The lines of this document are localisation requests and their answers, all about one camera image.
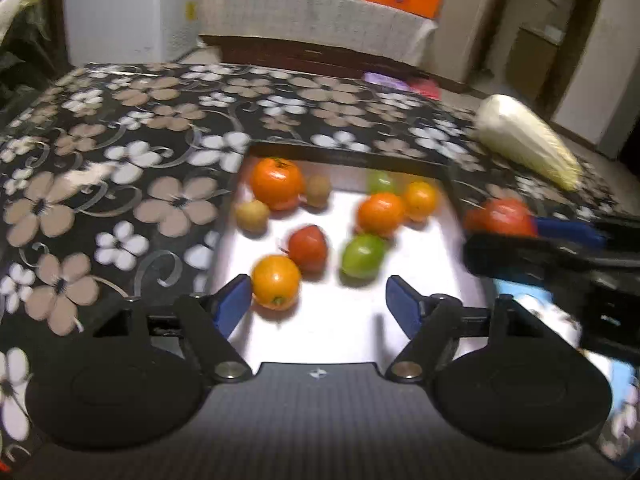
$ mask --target floral tablecloth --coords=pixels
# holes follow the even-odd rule
[[[202,290],[252,139],[452,164],[469,207],[519,196],[558,218],[616,208],[589,165],[562,192],[485,152],[471,120],[416,94],[256,66],[94,65],[57,81],[0,145],[0,470],[38,447],[24,391],[65,336],[122,298]]]

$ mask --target round black pad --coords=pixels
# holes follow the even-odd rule
[[[434,403],[463,433],[494,446],[550,450],[597,434],[611,391],[571,348],[510,338],[466,354],[436,375]]]
[[[63,446],[114,449],[183,425],[203,390],[178,356],[128,338],[87,338],[34,375],[26,404],[35,425]]]

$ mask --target white tablecloth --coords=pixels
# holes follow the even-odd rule
[[[217,36],[341,46],[418,66],[433,20],[365,0],[222,0]]]

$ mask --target purple package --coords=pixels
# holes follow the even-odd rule
[[[374,85],[388,86],[396,90],[411,90],[409,85],[404,81],[386,75],[376,74],[375,72],[365,72],[362,78],[367,83],[373,83]]]

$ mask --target green fruit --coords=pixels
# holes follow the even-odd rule
[[[386,242],[376,235],[358,235],[344,248],[340,269],[347,276],[368,280],[375,277],[385,257]]]
[[[376,193],[395,193],[396,186],[391,177],[384,171],[372,171],[369,173],[369,194]]]

